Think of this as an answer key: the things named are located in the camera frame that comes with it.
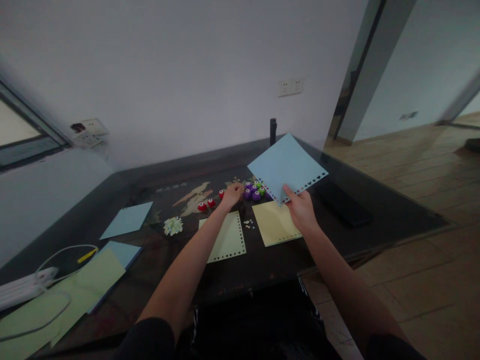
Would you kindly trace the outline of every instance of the white cable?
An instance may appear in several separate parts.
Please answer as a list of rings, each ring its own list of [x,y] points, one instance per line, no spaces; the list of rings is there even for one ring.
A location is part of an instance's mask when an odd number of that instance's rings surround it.
[[[49,320],[48,322],[46,322],[46,323],[43,324],[42,326],[36,327],[36,328],[31,329],[31,330],[28,330],[28,331],[19,332],[19,333],[13,334],[13,335],[8,335],[8,336],[0,337],[0,343],[1,343],[1,342],[4,342],[4,341],[7,341],[7,340],[19,338],[19,337],[22,337],[22,336],[24,336],[24,335],[31,334],[31,333],[37,332],[37,331],[39,331],[39,330],[42,330],[43,328],[45,328],[45,327],[47,327],[48,325],[50,325],[56,318],[58,318],[58,317],[69,307],[69,305],[72,303],[72,298],[70,297],[70,295],[69,295],[67,292],[65,292],[65,291],[51,291],[51,290],[48,290],[48,289],[44,286],[44,284],[40,281],[40,279],[39,279],[39,272],[42,270],[42,268],[43,268],[52,258],[54,258],[55,256],[57,256],[57,255],[60,254],[61,252],[65,251],[65,250],[68,250],[68,249],[81,248],[81,247],[90,247],[90,248],[94,248],[94,249],[96,250],[96,252],[95,252],[95,253],[93,254],[93,256],[92,256],[92,259],[93,259],[93,258],[98,254],[98,252],[99,252],[99,248],[98,248],[97,246],[95,246],[95,245],[90,245],[90,244],[73,245],[73,246],[64,247],[63,249],[57,251],[57,252],[54,253],[52,256],[50,256],[47,260],[45,260],[45,261],[43,262],[43,264],[38,267],[38,269],[35,271],[35,274],[34,274],[35,280],[38,281],[38,285],[39,285],[39,287],[42,289],[43,294],[46,294],[46,293],[48,292],[49,294],[63,295],[63,296],[65,296],[66,299],[67,299],[66,305],[58,312],[58,314],[56,314],[51,320]],[[72,276],[73,274],[78,273],[82,268],[83,268],[83,266],[82,266],[81,268],[79,268],[78,270],[75,270],[74,272],[69,273],[68,275],[65,275],[65,276],[62,276],[62,277],[60,277],[60,278],[58,278],[58,279],[53,280],[52,285],[55,284],[55,283],[58,283],[60,280],[66,279],[66,278]]]

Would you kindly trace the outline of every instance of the white power strip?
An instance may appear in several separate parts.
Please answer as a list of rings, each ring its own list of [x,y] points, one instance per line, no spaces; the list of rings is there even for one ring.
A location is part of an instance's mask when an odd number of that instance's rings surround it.
[[[57,272],[56,267],[49,267],[38,272],[38,279],[35,279],[33,273],[0,286],[0,311],[41,295],[43,290],[40,283],[47,288],[52,284]]]

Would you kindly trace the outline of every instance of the black pole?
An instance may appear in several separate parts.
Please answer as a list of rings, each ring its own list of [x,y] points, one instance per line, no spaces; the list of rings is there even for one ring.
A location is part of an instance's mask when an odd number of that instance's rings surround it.
[[[271,118],[270,119],[270,146],[275,144],[277,140],[277,119]]]

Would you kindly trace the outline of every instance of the sleeve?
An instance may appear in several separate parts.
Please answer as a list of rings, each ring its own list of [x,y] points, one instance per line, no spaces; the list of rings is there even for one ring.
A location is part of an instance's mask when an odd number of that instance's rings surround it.
[[[366,347],[366,360],[426,360],[413,346],[393,335],[373,335]]]
[[[150,317],[130,329],[113,359],[173,359],[174,352],[171,326],[161,318]]]

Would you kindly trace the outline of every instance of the electrical socket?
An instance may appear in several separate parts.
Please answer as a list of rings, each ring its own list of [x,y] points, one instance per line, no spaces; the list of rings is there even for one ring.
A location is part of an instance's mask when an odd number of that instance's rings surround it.
[[[87,130],[75,134],[75,136],[72,137],[72,140],[75,145],[87,148],[93,148],[95,145],[98,145],[103,141],[101,138],[91,134]]]
[[[300,94],[304,90],[305,77],[297,77],[290,79],[289,94]]]
[[[282,80],[278,82],[278,97],[290,95],[290,81]]]
[[[92,135],[107,135],[109,133],[107,128],[97,118],[87,119],[80,122]]]

